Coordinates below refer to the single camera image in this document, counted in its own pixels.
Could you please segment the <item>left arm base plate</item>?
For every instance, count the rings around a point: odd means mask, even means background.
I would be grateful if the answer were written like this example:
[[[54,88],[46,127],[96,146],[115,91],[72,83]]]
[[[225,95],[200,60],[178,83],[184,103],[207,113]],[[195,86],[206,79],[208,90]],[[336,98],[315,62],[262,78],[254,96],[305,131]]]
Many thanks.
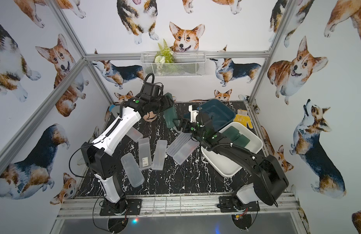
[[[118,203],[112,203],[104,199],[100,209],[100,216],[139,215],[141,205],[142,199],[121,199]]]

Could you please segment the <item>dark green case with pens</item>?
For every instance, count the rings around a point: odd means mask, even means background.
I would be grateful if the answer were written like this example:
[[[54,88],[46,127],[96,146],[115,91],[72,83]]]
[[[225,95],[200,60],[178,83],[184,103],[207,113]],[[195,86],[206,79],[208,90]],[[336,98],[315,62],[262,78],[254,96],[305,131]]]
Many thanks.
[[[239,130],[233,126],[228,127],[222,134],[233,142],[237,140],[241,135]]]

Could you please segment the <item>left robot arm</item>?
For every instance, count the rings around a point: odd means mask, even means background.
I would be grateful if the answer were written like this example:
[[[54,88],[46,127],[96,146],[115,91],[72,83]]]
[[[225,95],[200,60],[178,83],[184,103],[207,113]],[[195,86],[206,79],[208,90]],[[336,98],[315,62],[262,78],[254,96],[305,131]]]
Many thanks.
[[[118,162],[113,157],[119,143],[127,135],[129,130],[139,122],[146,114],[158,114],[174,105],[171,94],[151,97],[149,100],[143,97],[132,97],[129,101],[120,104],[120,114],[113,123],[92,143],[84,143],[81,147],[86,166],[94,177],[99,180],[104,197],[113,204],[124,199],[118,181]]]

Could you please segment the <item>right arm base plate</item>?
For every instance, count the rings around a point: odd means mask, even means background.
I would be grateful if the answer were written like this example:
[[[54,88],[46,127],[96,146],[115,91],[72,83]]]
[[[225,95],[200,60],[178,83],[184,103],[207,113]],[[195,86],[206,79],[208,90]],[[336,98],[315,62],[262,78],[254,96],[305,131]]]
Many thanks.
[[[257,202],[250,202],[248,204],[243,204],[237,197],[234,196],[221,196],[219,197],[219,202],[217,207],[222,213],[243,213],[244,211],[248,212],[258,212],[260,207]]]

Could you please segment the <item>clear case with red pen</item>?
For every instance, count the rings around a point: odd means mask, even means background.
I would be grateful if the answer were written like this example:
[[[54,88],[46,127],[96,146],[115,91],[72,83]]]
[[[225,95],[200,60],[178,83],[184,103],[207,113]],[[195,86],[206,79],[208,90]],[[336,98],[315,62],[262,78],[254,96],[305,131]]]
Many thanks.
[[[190,139],[174,156],[173,160],[178,164],[182,165],[189,156],[199,147],[200,143]]]

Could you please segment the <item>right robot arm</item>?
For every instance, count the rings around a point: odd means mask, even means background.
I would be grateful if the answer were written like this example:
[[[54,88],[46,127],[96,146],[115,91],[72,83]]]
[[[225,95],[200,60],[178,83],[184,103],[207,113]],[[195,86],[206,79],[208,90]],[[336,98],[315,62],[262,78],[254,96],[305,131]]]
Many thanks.
[[[274,156],[265,157],[250,151],[259,141],[251,131],[238,122],[216,130],[208,113],[202,111],[191,111],[190,119],[181,118],[175,121],[175,125],[179,131],[190,133],[204,152],[234,162],[250,174],[250,184],[241,186],[234,193],[241,206],[255,201],[277,205],[277,199],[289,182]]]

